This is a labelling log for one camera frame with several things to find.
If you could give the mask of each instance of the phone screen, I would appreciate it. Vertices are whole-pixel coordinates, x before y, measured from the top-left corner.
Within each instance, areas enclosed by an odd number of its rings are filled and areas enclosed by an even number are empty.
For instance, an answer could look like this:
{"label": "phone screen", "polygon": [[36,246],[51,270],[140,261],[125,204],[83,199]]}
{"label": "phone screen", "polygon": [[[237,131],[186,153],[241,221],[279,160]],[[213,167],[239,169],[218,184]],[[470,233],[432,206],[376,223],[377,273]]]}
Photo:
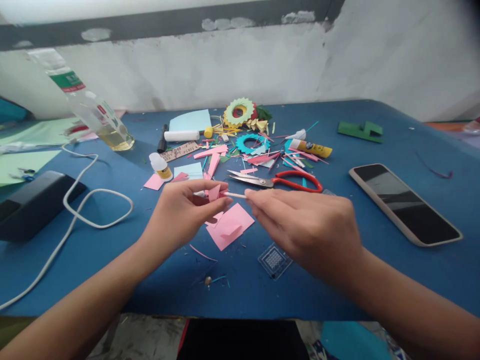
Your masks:
{"label": "phone screen", "polygon": [[353,170],[422,243],[435,244],[461,236],[383,165]]}

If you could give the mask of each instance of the hand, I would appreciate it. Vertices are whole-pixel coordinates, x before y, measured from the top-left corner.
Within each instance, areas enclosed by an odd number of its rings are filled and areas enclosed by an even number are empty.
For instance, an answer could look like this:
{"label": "hand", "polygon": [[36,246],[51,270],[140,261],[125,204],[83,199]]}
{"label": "hand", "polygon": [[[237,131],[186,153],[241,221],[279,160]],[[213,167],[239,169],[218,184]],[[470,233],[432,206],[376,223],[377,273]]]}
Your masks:
{"label": "hand", "polygon": [[228,189],[226,182],[203,179],[166,184],[138,243],[160,255],[167,250],[168,256],[188,244],[205,221],[217,222],[213,216],[228,210],[233,202],[231,197],[209,202],[194,195],[217,185],[221,185],[221,191]]}
{"label": "hand", "polygon": [[283,190],[245,195],[273,241],[303,268],[327,282],[353,280],[364,248],[350,200]]}

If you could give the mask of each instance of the wooden ruler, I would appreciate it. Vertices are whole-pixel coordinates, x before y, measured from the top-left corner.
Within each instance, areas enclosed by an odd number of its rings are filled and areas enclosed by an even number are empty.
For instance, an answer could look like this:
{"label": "wooden ruler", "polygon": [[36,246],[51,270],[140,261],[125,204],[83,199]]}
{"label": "wooden ruler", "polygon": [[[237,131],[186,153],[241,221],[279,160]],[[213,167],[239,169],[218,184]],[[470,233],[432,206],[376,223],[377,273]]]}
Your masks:
{"label": "wooden ruler", "polygon": [[168,163],[169,161],[172,161],[184,155],[193,153],[195,150],[198,150],[198,149],[200,149],[198,144],[195,141],[190,141],[170,151],[163,152],[160,154],[160,156],[164,158],[165,161]]}

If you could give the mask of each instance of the white stick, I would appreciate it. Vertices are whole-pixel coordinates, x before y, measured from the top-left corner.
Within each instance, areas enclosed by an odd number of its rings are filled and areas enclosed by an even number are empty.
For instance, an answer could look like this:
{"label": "white stick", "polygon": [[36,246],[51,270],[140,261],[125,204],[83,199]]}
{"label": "white stick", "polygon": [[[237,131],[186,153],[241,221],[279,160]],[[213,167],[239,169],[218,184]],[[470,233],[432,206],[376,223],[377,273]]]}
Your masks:
{"label": "white stick", "polygon": [[242,199],[246,199],[247,197],[245,195],[240,195],[240,194],[235,194],[233,192],[228,192],[228,191],[225,191],[223,193],[224,195],[227,195],[227,196],[232,196],[234,198],[242,198]]}

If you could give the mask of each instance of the charging cable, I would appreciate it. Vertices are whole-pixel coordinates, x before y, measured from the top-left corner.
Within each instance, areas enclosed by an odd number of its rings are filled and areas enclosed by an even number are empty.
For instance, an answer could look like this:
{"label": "charging cable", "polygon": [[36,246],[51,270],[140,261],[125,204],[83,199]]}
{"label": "charging cable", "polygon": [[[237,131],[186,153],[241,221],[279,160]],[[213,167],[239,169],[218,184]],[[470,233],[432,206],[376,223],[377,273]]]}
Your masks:
{"label": "charging cable", "polygon": [[[54,261],[55,257],[57,256],[57,254],[59,253],[60,249],[62,248],[62,246],[64,245],[64,243],[67,241],[67,239],[69,238],[70,236],[70,233],[72,232],[72,229],[74,228],[74,225],[75,225],[75,222],[77,221],[77,219],[80,219],[82,220],[84,223],[94,227],[94,228],[97,228],[97,229],[105,229],[105,228],[109,228],[119,222],[121,222],[123,219],[125,219],[128,215],[130,215],[130,213],[133,211],[134,209],[134,202],[132,201],[132,199],[130,199],[128,196],[125,196],[123,195],[122,193],[119,193],[117,191],[113,191],[113,190],[108,190],[108,189],[95,189],[95,190],[92,190],[90,191],[84,198],[83,200],[81,201],[80,205],[78,206],[78,209],[77,210],[74,210],[70,204],[68,203],[68,198],[70,196],[70,194],[72,193],[72,191],[74,190],[75,186],[77,186],[77,184],[79,183],[80,179],[82,178],[82,176],[85,174],[85,172],[90,169],[92,167],[93,164],[95,164],[95,162],[97,161],[97,159],[99,158],[98,154],[79,154],[79,153],[76,153],[76,152],[73,152],[73,151],[70,151],[70,150],[67,150],[65,148],[65,145],[62,145],[61,147],[63,150],[65,150],[67,153],[70,153],[70,154],[73,154],[73,155],[76,155],[76,156],[79,156],[79,157],[82,157],[82,158],[90,158],[92,159],[91,163],[88,164],[88,166],[86,168],[84,168],[81,173],[77,176],[75,182],[73,183],[73,185],[70,187],[70,189],[68,189],[68,191],[66,192],[65,196],[63,197],[63,205],[65,206],[65,208],[71,212],[73,214],[73,219],[71,220],[71,223],[70,223],[70,226],[68,227],[68,230],[66,231],[65,235],[63,236],[63,238],[61,239],[61,241],[58,243],[58,245],[56,246],[55,250],[53,250],[53,252],[51,253],[50,257],[48,258],[48,260],[46,261],[45,265],[43,266],[43,268],[41,269],[40,273],[37,275],[37,277],[35,278],[35,280],[33,280],[33,282],[30,284],[29,287],[27,287],[23,292],[21,292],[20,294],[18,294],[17,296],[15,296],[13,299],[7,301],[6,303],[0,305],[0,310],[3,310],[5,309],[6,307],[12,305],[13,303],[17,302],[18,300],[20,300],[21,298],[23,298],[25,295],[27,295],[30,290],[32,290],[38,283],[39,281],[44,277],[45,273],[47,272],[47,270],[49,269],[50,265],[52,264],[52,262]],[[80,215],[80,211],[82,210],[82,208],[84,207],[84,204],[87,202],[87,200],[95,193],[98,193],[98,192],[104,192],[104,193],[110,193],[110,194],[114,194],[114,195],[117,195],[121,198],[124,198],[125,200],[128,201],[128,203],[130,204],[130,210],[127,211],[127,213],[121,217],[119,217],[117,220],[115,220],[114,222],[111,222],[109,224],[106,224],[106,225],[99,225],[99,224],[96,224],[94,222],[91,222],[90,220],[86,219],[85,217],[83,217],[82,215]]]}

